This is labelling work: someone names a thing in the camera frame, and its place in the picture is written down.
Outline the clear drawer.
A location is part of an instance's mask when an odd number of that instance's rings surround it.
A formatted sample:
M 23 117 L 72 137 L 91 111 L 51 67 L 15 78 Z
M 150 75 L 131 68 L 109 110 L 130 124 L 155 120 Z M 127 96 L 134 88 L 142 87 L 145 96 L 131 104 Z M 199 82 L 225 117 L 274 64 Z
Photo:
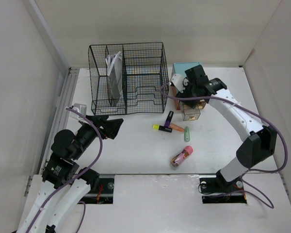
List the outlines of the clear drawer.
M 198 120 L 201 115 L 200 109 L 198 106 L 196 106 L 195 108 L 191 108 L 182 102 L 180 103 L 180 110 L 181 110 L 183 121 Z

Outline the grey booklet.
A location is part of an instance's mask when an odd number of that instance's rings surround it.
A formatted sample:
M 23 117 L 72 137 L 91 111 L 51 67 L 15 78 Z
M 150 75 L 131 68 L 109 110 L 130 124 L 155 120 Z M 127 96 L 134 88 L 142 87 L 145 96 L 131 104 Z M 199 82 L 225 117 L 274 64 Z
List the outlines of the grey booklet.
M 105 58 L 107 65 L 107 78 L 109 80 L 109 100 L 112 107 L 115 107 L 123 94 L 122 68 L 123 55 L 122 52 L 109 54 Z

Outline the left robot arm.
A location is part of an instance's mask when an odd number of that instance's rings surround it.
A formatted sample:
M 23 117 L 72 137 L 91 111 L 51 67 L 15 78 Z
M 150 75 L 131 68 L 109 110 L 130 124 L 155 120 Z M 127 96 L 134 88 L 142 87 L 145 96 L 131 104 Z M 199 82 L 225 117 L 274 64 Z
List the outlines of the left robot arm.
M 90 167 L 80 169 L 76 160 L 96 138 L 115 139 L 123 122 L 85 115 L 76 133 L 68 129 L 56 133 L 38 195 L 18 233 L 56 233 L 80 200 L 101 187 L 99 173 Z

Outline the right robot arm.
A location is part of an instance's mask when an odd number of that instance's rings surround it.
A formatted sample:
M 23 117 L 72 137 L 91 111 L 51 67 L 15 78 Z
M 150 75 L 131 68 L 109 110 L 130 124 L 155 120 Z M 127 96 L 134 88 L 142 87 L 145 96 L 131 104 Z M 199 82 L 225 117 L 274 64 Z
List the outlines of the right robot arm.
M 235 158 L 216 173 L 216 188 L 227 191 L 233 181 L 274 154 L 277 133 L 272 126 L 263 125 L 241 109 L 227 85 L 219 78 L 210 80 L 201 65 L 186 70 L 185 74 L 183 91 L 177 96 L 185 98 L 190 107 L 197 104 L 193 97 L 206 97 L 206 102 L 230 123 L 242 141 Z

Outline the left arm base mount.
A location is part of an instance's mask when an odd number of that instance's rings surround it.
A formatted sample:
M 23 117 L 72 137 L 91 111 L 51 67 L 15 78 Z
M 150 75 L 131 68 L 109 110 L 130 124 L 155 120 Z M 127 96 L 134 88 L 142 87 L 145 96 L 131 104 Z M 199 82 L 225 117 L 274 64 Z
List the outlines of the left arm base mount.
M 113 204 L 115 175 L 101 175 L 98 187 L 86 194 L 81 201 L 85 204 Z

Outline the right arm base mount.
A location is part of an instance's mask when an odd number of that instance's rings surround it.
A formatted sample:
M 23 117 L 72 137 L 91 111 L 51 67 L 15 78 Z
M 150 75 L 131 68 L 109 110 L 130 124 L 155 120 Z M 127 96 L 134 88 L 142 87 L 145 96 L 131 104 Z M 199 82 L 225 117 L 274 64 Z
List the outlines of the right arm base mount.
M 200 176 L 198 191 L 202 195 L 203 204 L 247 204 L 240 178 L 221 184 L 215 175 Z

